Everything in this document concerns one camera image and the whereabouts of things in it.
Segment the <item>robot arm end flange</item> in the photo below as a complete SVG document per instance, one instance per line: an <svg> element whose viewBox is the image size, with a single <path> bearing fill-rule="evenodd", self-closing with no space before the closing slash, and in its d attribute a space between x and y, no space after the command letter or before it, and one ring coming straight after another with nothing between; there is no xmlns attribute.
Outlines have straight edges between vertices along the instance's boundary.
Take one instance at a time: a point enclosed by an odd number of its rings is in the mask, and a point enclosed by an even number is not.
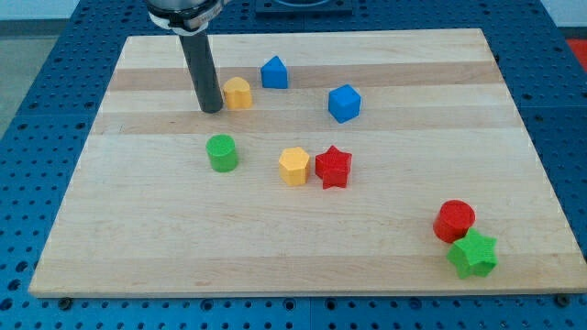
<svg viewBox="0 0 587 330"><path fill-rule="evenodd" d="M180 36L206 30L230 0L145 0L150 20Z"/></svg>

